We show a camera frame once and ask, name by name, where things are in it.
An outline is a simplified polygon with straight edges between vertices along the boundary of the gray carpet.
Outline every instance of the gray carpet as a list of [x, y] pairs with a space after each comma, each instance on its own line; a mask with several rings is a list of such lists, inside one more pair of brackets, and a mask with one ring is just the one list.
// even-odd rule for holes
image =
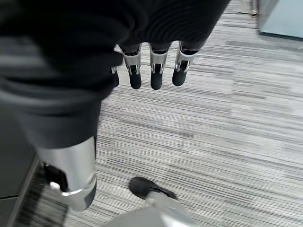
[[303, 43], [256, 27], [232, 2], [181, 87], [173, 44], [159, 91], [144, 44], [141, 89], [121, 66], [103, 102], [91, 207], [68, 210], [38, 172], [16, 226], [99, 227], [142, 206], [126, 187], [139, 175], [173, 190], [202, 227], [301, 227]]

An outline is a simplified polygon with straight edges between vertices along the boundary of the robotic hand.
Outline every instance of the robotic hand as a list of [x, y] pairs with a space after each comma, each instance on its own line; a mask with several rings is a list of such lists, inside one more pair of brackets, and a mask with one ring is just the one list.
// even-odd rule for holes
[[129, 189], [144, 199], [145, 206], [123, 214], [106, 223], [104, 227], [196, 227], [196, 223], [179, 204], [176, 195], [154, 182], [135, 177]]
[[[1, 17], [0, 39], [16, 39], [3, 48], [16, 58], [0, 64], [0, 100], [35, 147], [50, 187], [72, 209], [86, 209], [96, 193], [100, 103], [119, 84], [116, 66], [124, 58], [131, 86], [139, 89], [141, 43], [148, 42], [151, 87], [158, 90], [169, 47], [179, 41], [172, 81], [181, 86], [229, 1], [8, 1], [19, 3], [18, 10]], [[116, 44], [122, 54], [114, 52]], [[161, 193], [150, 196], [163, 208]]]

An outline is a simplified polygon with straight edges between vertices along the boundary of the robotic arm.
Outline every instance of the robotic arm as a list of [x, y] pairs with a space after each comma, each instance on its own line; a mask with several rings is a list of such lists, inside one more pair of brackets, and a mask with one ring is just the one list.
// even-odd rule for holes
[[169, 47], [179, 41], [172, 82], [181, 86], [229, 0], [8, 2], [18, 10], [0, 21], [0, 38], [16, 40], [19, 52], [10, 53], [11, 67], [0, 65], [0, 100], [36, 148], [50, 187], [82, 211], [96, 193], [98, 116], [119, 83], [116, 66], [124, 58], [139, 89], [140, 48], [148, 42], [151, 87], [158, 90]]

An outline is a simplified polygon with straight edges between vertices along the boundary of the silver metal cylinder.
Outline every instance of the silver metal cylinder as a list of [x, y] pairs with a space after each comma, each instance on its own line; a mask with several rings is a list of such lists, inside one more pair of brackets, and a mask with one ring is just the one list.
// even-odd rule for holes
[[68, 148], [36, 150], [45, 171], [50, 166], [58, 170], [49, 182], [54, 192], [73, 210], [85, 210], [92, 203], [97, 186], [94, 138]]

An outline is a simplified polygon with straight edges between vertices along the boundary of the black fingertip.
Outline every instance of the black fingertip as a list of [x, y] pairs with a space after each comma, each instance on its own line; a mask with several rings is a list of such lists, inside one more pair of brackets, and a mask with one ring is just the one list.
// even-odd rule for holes
[[129, 81], [131, 83], [131, 86], [133, 89], [139, 89], [141, 87], [141, 75], [137, 75], [136, 73], [133, 73], [132, 75], [129, 75]]
[[174, 70], [174, 74], [172, 76], [172, 83], [179, 87], [182, 84], [184, 84], [184, 81], [186, 79], [186, 72], [184, 72], [184, 69], [180, 69], [179, 72], [177, 72], [176, 70]]
[[151, 87], [154, 90], [159, 90], [162, 86], [162, 73], [155, 72], [151, 74]]

